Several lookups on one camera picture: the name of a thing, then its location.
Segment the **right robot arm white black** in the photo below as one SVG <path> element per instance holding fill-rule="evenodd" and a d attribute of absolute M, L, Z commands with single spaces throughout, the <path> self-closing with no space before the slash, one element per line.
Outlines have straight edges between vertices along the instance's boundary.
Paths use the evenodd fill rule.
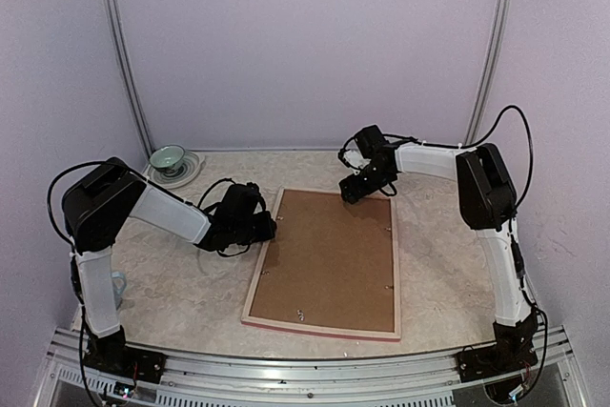
<path fill-rule="evenodd" d="M 449 179 L 457 184 L 460 216 L 477 235 L 486 256 L 496 306 L 496 323 L 517 327 L 532 314 L 525 295 L 525 265 L 519 247 L 517 191 L 499 149 L 492 143 L 440 146 L 388 135 L 376 125 L 349 138 L 337 153 L 352 173 L 339 182 L 342 199 L 355 204 L 383 193 L 397 194 L 402 173 Z"/>

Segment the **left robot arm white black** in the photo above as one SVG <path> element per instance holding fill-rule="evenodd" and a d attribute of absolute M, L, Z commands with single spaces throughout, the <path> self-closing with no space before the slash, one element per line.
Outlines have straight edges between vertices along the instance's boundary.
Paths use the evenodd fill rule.
<path fill-rule="evenodd" d="M 233 183 L 222 199 L 200 208 L 152 183 L 117 157 L 88 163 L 90 172 L 61 201 L 77 271 L 85 321 L 101 338 L 94 353 L 116 374 L 127 372 L 133 353 L 112 336 L 121 329 L 112 284 L 112 247 L 125 223 L 144 221 L 196 248 L 224 255 L 247 251 L 275 237 L 276 223 L 255 183 Z"/>

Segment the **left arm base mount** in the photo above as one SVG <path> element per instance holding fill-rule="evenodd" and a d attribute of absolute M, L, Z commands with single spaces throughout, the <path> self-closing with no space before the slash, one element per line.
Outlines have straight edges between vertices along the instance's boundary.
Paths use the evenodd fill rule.
<path fill-rule="evenodd" d="M 126 341 L 122 326 L 109 336 L 96 336 L 88 325 L 84 365 L 103 373 L 159 384 L 164 373 L 167 356 L 163 353 L 135 348 Z"/>

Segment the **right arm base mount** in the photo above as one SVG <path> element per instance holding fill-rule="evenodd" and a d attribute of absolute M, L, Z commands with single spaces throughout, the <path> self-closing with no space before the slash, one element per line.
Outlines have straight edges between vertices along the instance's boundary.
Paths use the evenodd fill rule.
<path fill-rule="evenodd" d="M 494 322 L 495 341 L 492 345 L 457 353 L 460 381 L 476 381 L 535 366 L 539 359 L 534 349 L 533 337 L 538 327 L 535 315 L 529 315 L 516 326 Z"/>

